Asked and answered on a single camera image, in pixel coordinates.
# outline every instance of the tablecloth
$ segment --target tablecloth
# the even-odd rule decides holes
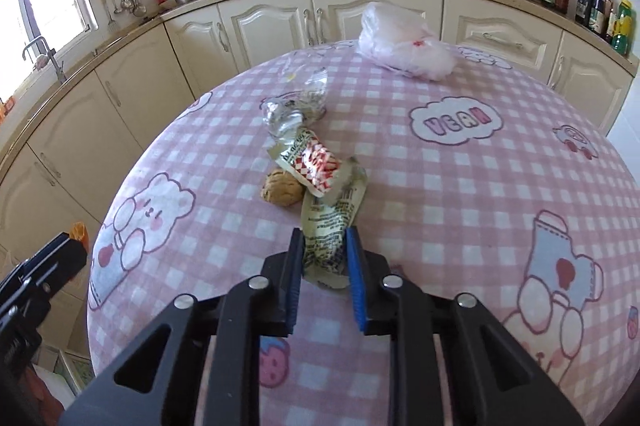
[[[545,85],[451,50],[457,66],[436,83],[367,62],[354,42],[324,45],[241,73],[182,113],[124,180],[95,244],[97,372],[176,295],[224,294],[287,249],[300,206],[260,199],[274,167],[260,104],[287,93],[292,59],[328,70],[314,129],[369,175],[364,247],[428,293],[475,294],[599,424],[640,366],[638,187]],[[303,281],[294,334],[260,348],[263,424],[386,424],[388,339],[358,333],[348,293]]]

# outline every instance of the clear plastic bag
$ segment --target clear plastic bag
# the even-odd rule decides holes
[[[289,56],[282,73],[287,78],[286,91],[265,99],[262,115],[276,142],[290,145],[300,126],[309,127],[324,117],[327,71],[315,68],[308,60],[300,64],[295,56]]]
[[[446,78],[458,59],[419,14],[379,2],[362,14],[358,52],[379,66],[430,80]]]

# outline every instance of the cloud print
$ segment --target cloud print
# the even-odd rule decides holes
[[[409,113],[414,134],[427,142],[449,146],[486,139],[502,128],[500,114],[472,97],[445,97]]]

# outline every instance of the faucet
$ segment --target faucet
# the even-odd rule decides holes
[[[27,50],[29,50],[30,47],[38,44],[38,42],[40,41],[44,45],[44,49],[47,52],[47,57],[49,57],[49,60],[53,64],[53,68],[56,70],[56,77],[58,78],[59,83],[65,84],[66,76],[65,76],[65,73],[62,71],[62,66],[65,64],[65,62],[62,61],[60,62],[60,64],[58,64],[58,62],[56,61],[56,58],[53,57],[56,53],[56,49],[49,48],[49,45],[47,44],[47,40],[44,38],[44,36],[37,36],[36,38],[33,38],[33,40],[29,41],[29,43],[27,43],[27,46],[25,46],[22,49],[22,59],[27,60]]]

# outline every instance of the orange object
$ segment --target orange object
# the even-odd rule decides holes
[[[81,242],[84,246],[84,250],[89,254],[89,232],[83,222],[79,221],[71,226],[69,238],[73,238],[74,240]]]

